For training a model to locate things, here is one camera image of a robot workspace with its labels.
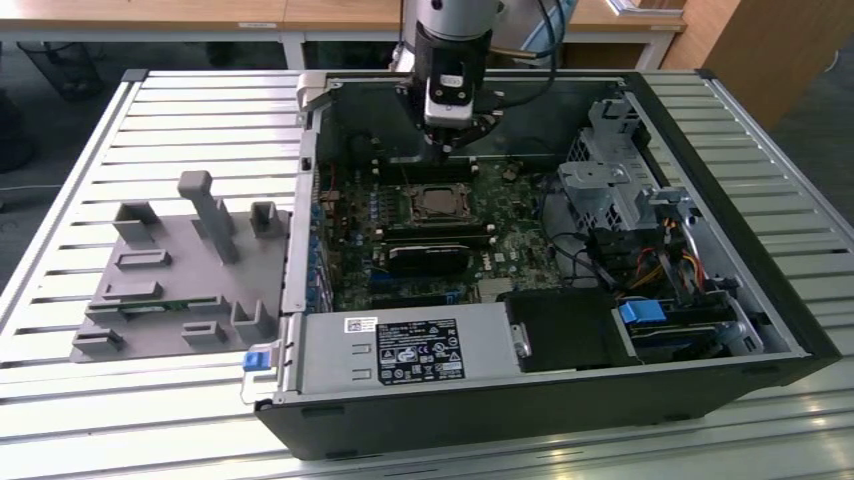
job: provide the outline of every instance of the aluminum table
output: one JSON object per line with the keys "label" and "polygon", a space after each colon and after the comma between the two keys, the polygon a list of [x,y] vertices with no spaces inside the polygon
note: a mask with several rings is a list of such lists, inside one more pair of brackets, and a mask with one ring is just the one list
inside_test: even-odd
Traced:
{"label": "aluminum table", "polygon": [[693,72],[646,78],[846,355],[805,380],[694,421],[303,462],[242,401],[240,353],[68,363],[120,201],[190,213],[178,177],[206,169],[231,211],[259,199],[290,208],[298,74],[150,72],[120,84],[0,297],[0,478],[718,480],[854,468],[854,232],[719,83]]}

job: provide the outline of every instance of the wooden table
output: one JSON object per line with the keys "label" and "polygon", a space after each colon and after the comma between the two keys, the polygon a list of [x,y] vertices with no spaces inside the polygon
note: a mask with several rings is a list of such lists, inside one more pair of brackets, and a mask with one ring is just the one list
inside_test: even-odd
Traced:
{"label": "wooden table", "polygon": [[[399,0],[287,0],[282,43],[288,68],[306,68],[306,42],[397,41],[399,15]],[[643,44],[637,68],[649,70],[659,67],[685,26],[679,18],[619,17],[607,0],[579,0],[563,41]]]}
{"label": "wooden table", "polygon": [[0,0],[0,40],[278,41],[286,0]]}

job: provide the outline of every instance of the power supply label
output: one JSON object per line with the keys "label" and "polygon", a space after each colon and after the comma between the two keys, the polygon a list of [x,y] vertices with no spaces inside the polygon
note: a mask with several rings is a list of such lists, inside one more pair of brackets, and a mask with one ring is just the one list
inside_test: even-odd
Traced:
{"label": "power supply label", "polygon": [[466,378],[457,319],[376,324],[376,361],[383,385]]}

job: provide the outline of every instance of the wooden cabinet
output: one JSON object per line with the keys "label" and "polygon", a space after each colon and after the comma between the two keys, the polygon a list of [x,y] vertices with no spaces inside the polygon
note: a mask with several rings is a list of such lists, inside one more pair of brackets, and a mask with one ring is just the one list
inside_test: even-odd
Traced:
{"label": "wooden cabinet", "polygon": [[774,127],[854,31],[853,0],[689,0],[662,68],[714,71]]}

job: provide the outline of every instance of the motherboard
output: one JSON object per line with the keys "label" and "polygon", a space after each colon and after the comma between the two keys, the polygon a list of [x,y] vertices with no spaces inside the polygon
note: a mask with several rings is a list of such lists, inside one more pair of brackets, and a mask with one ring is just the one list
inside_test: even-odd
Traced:
{"label": "motherboard", "polygon": [[494,302],[562,284],[543,174],[521,160],[336,168],[320,193],[335,311]]}

